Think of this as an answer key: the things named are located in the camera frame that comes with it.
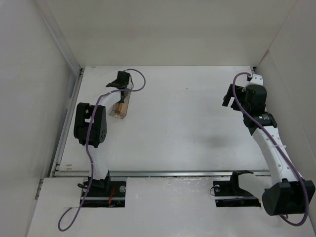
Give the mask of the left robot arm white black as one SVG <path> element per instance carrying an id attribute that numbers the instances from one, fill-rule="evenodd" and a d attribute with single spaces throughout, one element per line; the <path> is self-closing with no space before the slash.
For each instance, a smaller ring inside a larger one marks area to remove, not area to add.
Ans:
<path id="1" fill-rule="evenodd" d="M 83 184 L 79 185 L 86 194 L 93 197 L 107 195 L 111 187 L 111 178 L 108 169 L 101 171 L 92 157 L 90 148 L 98 148 L 107 136 L 107 109 L 117 105 L 125 105 L 134 83 L 131 74 L 119 71 L 117 78 L 106 85 L 110 91 L 101 94 L 95 104 L 80 102 L 77 104 L 74 123 L 74 137 L 79 144 L 85 146 L 89 163 L 90 175 Z"/>

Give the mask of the clear plastic box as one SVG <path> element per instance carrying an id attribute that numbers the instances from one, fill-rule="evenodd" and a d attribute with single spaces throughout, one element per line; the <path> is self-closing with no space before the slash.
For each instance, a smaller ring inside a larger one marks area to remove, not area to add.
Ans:
<path id="1" fill-rule="evenodd" d="M 110 116 L 117 119 L 124 119 L 127 115 L 131 92 L 124 92 L 124 97 L 112 106 Z"/>

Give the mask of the aluminium rail left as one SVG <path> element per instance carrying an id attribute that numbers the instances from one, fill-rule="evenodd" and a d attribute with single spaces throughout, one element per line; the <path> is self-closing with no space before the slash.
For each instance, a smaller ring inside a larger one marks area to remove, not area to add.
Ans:
<path id="1" fill-rule="evenodd" d="M 58 169 L 59 163 L 62 159 L 65 145 L 67 142 L 70 125 L 72 122 L 72 117 L 74 114 L 74 109 L 76 106 L 76 101 L 79 94 L 79 89 L 81 86 L 82 76 L 84 74 L 84 68 L 79 70 L 79 75 L 75 81 L 71 97 L 66 100 L 66 115 L 64 120 L 61 122 L 61 131 L 56 138 L 55 148 L 53 151 L 52 159 L 49 165 L 49 169 L 46 177 L 51 178 L 55 176 L 55 171 Z"/>

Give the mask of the aluminium rail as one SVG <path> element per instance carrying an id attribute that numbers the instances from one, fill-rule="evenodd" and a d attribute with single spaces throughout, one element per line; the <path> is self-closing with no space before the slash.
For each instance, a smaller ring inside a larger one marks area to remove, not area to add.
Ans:
<path id="1" fill-rule="evenodd" d="M 61 131 L 56 138 L 55 148 L 53 151 L 52 159 L 49 165 L 49 169 L 46 177 L 51 178 L 55 176 L 55 171 L 58 169 L 59 163 L 62 159 L 65 145 L 67 142 L 70 125 L 72 122 L 72 117 L 74 114 L 74 109 L 76 106 L 76 101 L 79 94 L 79 89 L 81 86 L 82 76 L 84 74 L 84 68 L 79 70 L 79 75 L 75 81 L 71 97 L 66 100 L 66 115 L 64 120 L 61 122 Z"/>
<path id="2" fill-rule="evenodd" d="M 80 170 L 55 170 L 49 175 L 53 177 L 86 177 L 90 171 Z M 107 173 L 114 177 L 227 177 L 231 176 L 232 170 L 215 170 L 215 171 L 106 171 L 103 173 L 96 172 L 93 174 L 94 179 L 103 179 Z"/>

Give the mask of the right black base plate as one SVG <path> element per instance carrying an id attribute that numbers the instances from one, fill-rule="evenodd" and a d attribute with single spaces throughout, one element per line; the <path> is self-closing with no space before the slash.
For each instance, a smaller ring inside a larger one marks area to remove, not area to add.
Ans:
<path id="1" fill-rule="evenodd" d="M 259 207 L 261 202 L 250 192 L 239 187 L 239 176 L 253 174 L 248 170 L 233 171 L 229 179 L 213 179 L 210 194 L 215 197 L 215 205 L 220 207 Z"/>

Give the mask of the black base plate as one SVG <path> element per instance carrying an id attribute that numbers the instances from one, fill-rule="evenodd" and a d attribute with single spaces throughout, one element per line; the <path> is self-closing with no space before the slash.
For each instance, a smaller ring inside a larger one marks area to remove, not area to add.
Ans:
<path id="1" fill-rule="evenodd" d="M 83 201 L 86 208 L 125 207 L 126 181 L 94 180 Z"/>
<path id="2" fill-rule="evenodd" d="M 239 187 L 239 176 L 253 174 L 248 170 L 233 171 L 229 179 L 213 179 L 210 194 L 215 197 L 215 205 L 220 207 L 259 207 L 261 202 L 250 192 Z"/>

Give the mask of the aluminium rail front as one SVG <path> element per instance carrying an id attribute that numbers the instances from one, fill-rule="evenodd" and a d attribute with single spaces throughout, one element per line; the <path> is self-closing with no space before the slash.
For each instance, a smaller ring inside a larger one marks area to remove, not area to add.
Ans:
<path id="1" fill-rule="evenodd" d="M 86 177 L 90 171 L 80 170 L 55 170 L 49 175 L 53 177 Z M 93 174 L 94 179 L 103 179 L 107 173 L 114 177 L 227 177 L 231 176 L 232 170 L 215 170 L 215 171 L 106 171 L 103 173 L 96 172 Z"/>

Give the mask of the striped dark wood block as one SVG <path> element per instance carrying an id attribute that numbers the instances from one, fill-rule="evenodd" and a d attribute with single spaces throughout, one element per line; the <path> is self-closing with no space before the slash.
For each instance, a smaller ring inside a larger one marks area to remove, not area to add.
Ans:
<path id="1" fill-rule="evenodd" d="M 115 115 L 122 117 L 125 114 L 125 104 L 116 103 L 115 105 Z"/>

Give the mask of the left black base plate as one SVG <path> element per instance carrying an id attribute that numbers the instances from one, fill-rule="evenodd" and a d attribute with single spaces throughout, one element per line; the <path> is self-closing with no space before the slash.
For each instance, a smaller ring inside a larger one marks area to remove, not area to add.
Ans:
<path id="1" fill-rule="evenodd" d="M 125 207 L 126 181 L 94 180 L 83 201 L 86 208 Z"/>

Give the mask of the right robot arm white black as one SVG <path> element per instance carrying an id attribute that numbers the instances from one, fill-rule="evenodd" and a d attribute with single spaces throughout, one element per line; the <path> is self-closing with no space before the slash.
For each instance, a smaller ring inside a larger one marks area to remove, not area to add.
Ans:
<path id="1" fill-rule="evenodd" d="M 307 217 L 316 191 L 311 180 L 305 180 L 290 160 L 280 139 L 274 116 L 266 110 L 267 91 L 259 84 L 230 84 L 222 105 L 242 112 L 243 123 L 257 143 L 270 171 L 271 184 L 263 183 L 252 171 L 234 171 L 231 175 L 235 193 L 245 191 L 260 199 L 270 216 L 302 214 Z"/>

